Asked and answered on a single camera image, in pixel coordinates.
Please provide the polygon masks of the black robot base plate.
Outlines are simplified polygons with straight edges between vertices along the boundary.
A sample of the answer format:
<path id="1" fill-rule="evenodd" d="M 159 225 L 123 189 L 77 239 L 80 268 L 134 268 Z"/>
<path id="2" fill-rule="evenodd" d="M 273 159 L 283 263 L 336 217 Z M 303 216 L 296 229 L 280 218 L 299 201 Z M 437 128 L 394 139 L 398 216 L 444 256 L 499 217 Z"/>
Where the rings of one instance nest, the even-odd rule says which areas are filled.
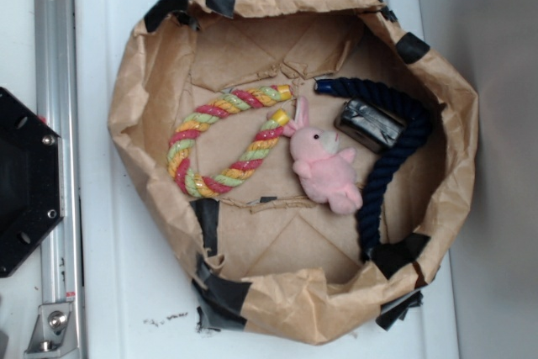
<path id="1" fill-rule="evenodd" d="M 1 277 L 12 276 L 61 221 L 59 136 L 1 89 Z"/>

